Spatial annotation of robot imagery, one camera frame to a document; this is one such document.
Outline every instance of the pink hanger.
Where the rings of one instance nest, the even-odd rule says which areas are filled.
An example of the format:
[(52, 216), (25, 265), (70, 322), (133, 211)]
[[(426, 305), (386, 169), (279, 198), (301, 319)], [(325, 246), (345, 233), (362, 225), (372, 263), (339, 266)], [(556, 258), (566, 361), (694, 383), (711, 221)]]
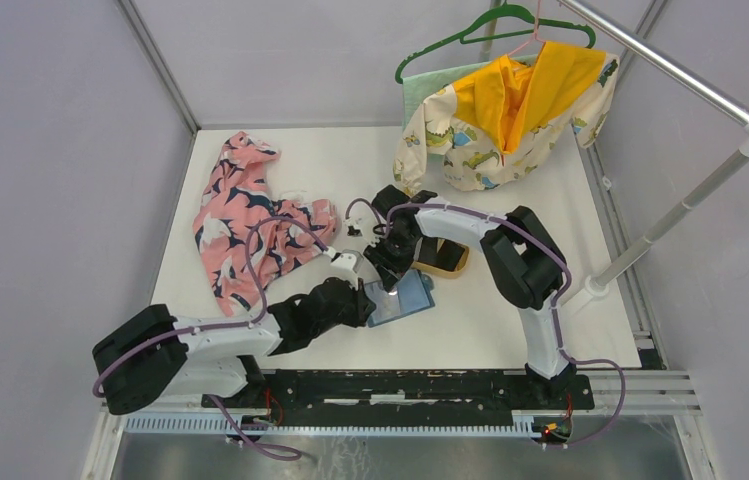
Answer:
[(530, 42), (534, 40), (537, 42), (545, 43), (545, 40), (539, 38), (539, 13), (541, 12), (541, 10), (542, 10), (542, 0), (539, 0), (536, 3), (536, 15), (534, 15), (534, 18), (533, 18), (533, 33), (530, 34), (530, 38), (528, 38), (526, 42), (519, 45), (518, 48), (516, 48), (515, 50), (509, 52), (507, 54), (508, 57), (515, 55), (516, 53), (521, 51), (522, 48), (526, 47), (527, 45), (530, 45)]

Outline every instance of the patterned garment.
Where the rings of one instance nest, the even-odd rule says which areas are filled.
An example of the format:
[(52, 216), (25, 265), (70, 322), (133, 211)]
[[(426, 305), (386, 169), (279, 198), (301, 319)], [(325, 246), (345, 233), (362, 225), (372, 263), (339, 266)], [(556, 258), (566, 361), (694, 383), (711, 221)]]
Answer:
[[(336, 207), (329, 200), (301, 204), (268, 197), (263, 163), (279, 157), (279, 151), (245, 132), (232, 136), (221, 148), (192, 224), (209, 284), (227, 316), (242, 314), (259, 301), (244, 254), (244, 241), (253, 225), (273, 216), (293, 218), (328, 244), (338, 227)], [(314, 243), (288, 222), (259, 227), (250, 250), (262, 286), (317, 256)]]
[(618, 57), (545, 42), (535, 64), (507, 56), (428, 96), (404, 128), (395, 154), (395, 181), (421, 188), (432, 155), (460, 190), (491, 190), (519, 180), (551, 154), (564, 128), (588, 147), (606, 119)]

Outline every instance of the gray floor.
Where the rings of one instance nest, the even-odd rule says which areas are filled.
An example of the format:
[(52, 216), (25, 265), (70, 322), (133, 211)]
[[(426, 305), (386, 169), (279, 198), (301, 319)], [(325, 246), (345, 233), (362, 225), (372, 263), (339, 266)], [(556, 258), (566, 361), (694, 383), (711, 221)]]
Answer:
[[(603, 418), (576, 419), (575, 436)], [(543, 452), (525, 439), (264, 437), (307, 456), (278, 462), (214, 435), (126, 434), (112, 478), (174, 479), (688, 479), (670, 417), (621, 418), (599, 440)]]

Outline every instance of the white table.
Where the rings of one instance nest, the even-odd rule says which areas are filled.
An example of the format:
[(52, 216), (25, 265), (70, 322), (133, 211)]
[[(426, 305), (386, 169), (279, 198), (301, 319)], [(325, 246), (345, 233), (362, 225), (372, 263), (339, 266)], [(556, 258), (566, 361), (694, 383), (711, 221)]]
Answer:
[[(391, 165), (398, 127), (294, 128), (249, 130), (283, 151), (269, 165), (267, 182), (274, 198), (329, 198), (343, 214), (356, 197), (372, 199), (392, 182)], [(165, 303), (174, 315), (218, 317), (191, 230), (203, 188), (222, 143), (235, 130), (198, 133), (189, 161), (153, 303)], [(486, 192), (460, 192), (444, 181), (441, 165), (432, 164), (424, 188), (453, 203), (509, 212), (518, 205), (533, 209), (566, 256), (574, 288), (585, 275), (610, 262), (598, 214), (589, 190), (574, 136), (566, 130), (547, 163), (520, 182)], [(369, 215), (363, 205), (353, 216)], [(362, 251), (364, 242), (345, 235), (333, 245)], [(307, 293), (331, 275), (326, 257), (319, 257), (268, 287), (269, 303)], [(375, 280), (370, 265), (366, 280)], [(460, 278), (434, 278), (436, 307), (376, 328), (339, 326), (309, 348), (258, 359), (263, 368), (283, 369), (519, 369), (527, 347), (515, 307), (495, 289), (485, 259), (471, 252)], [(627, 313), (615, 282), (610, 294), (576, 313), (562, 310), (569, 352), (577, 358), (611, 358), (623, 367), (641, 367)]]

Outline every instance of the robotic arm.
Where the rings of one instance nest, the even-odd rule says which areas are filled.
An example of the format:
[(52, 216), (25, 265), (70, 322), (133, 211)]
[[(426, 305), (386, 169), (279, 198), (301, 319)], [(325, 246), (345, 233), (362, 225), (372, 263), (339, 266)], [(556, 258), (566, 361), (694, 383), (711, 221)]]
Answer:
[[(447, 208), (450, 204), (432, 192), (422, 191), (409, 198), (389, 186), (372, 204), (384, 216), (393, 213), (388, 232), (364, 252), (385, 289), (393, 289), (410, 269), (424, 236), (479, 248), (498, 291), (519, 310), (529, 347), (528, 375), (550, 393), (565, 388), (575, 368), (557, 348), (549, 299), (562, 285), (562, 272), (547, 255), (512, 230), (490, 221), (493, 215), (484, 220), (460, 212), (460, 207)], [(518, 207), (505, 217), (563, 258), (530, 209)], [(519, 252), (516, 245), (525, 248)], [(346, 279), (328, 278), (309, 294), (268, 306), (259, 323), (251, 323), (251, 313), (223, 319), (172, 316), (165, 305), (151, 305), (127, 321), (93, 349), (101, 374), (116, 361), (123, 362), (102, 382), (109, 411), (132, 413), (168, 396), (231, 397), (261, 378), (256, 357), (300, 350), (337, 325), (364, 326), (375, 306), (356, 275), (360, 255), (332, 248), (324, 254)], [(240, 328), (230, 328), (231, 324), (240, 324)], [(209, 335), (210, 330), (217, 331)], [(155, 346), (126, 361), (121, 359), (148, 339), (165, 334), (169, 337)]]

